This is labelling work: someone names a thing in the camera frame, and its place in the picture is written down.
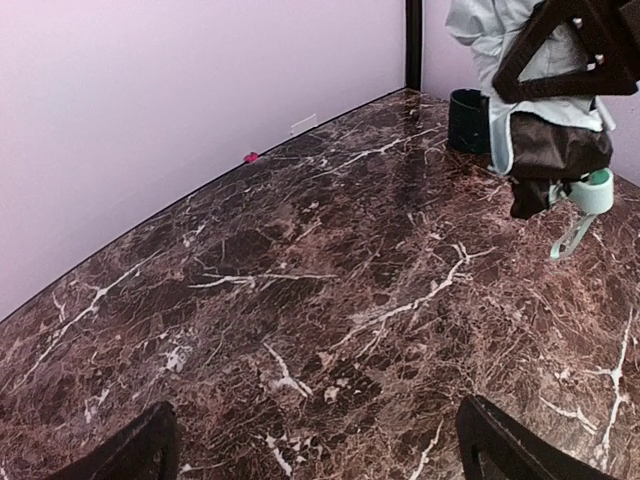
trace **wall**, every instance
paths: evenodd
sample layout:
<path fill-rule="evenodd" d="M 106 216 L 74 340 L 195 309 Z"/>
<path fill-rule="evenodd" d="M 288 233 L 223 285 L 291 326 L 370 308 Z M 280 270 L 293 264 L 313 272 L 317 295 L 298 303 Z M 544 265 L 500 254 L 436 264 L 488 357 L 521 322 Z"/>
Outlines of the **wall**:
<path fill-rule="evenodd" d="M 404 85 L 396 0 L 2 0 L 0 319 L 152 214 Z"/>
<path fill-rule="evenodd" d="M 423 90 L 440 98 L 448 98 L 457 88 L 475 88 L 476 71 L 467 48 L 455 42 L 445 31 L 444 23 L 450 1 L 425 1 L 425 49 Z M 618 128 L 613 132 L 615 172 L 640 185 L 640 94 L 635 97 L 604 99 Z"/>

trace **wall outlet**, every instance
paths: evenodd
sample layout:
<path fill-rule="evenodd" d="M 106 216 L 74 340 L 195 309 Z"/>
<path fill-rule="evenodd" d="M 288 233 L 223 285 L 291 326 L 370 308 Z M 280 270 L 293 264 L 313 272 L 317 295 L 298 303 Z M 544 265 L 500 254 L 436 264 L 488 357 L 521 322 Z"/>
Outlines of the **wall outlet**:
<path fill-rule="evenodd" d="M 291 125 L 291 136 L 297 137 L 298 135 L 306 132 L 307 130 L 311 130 L 312 128 L 316 128 L 318 126 L 318 116 L 314 113 L 309 118 L 305 118 L 304 120 L 296 123 L 295 125 Z"/>

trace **black fabric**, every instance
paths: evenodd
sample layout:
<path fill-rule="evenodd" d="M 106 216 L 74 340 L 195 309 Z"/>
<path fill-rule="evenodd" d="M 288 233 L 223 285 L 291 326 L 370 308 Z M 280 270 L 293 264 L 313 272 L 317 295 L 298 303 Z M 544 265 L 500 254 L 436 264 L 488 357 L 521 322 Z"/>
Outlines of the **black fabric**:
<path fill-rule="evenodd" d="M 529 219 L 550 208 L 549 190 L 606 168 L 613 146 L 606 131 L 552 124 L 532 113 L 511 115 L 513 167 L 509 173 L 513 218 Z"/>

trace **marble surface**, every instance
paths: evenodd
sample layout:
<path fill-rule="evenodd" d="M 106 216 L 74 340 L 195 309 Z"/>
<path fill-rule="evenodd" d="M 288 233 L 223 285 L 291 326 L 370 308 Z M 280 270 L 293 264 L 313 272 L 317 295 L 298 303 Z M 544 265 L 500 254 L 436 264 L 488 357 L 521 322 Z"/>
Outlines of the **marble surface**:
<path fill-rule="evenodd" d="M 168 400 L 182 479 L 460 479 L 478 393 L 640 478 L 640 190 L 548 260 L 570 204 L 509 218 L 447 104 L 400 92 L 216 180 L 0 324 L 0 479 Z"/>

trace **brown marble table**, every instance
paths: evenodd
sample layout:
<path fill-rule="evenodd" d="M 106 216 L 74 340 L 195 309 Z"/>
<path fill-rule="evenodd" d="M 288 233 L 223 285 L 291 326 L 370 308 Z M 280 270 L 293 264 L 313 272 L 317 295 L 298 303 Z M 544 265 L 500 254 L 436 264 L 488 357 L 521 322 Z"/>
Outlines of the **brown marble table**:
<path fill-rule="evenodd" d="M 578 459 L 640 478 L 640 190 L 576 255 L 578 212 L 509 218 L 400 92 L 215 180 L 0 324 L 0 479 L 40 478 L 157 400 L 182 479 L 459 479 L 486 396 Z"/>

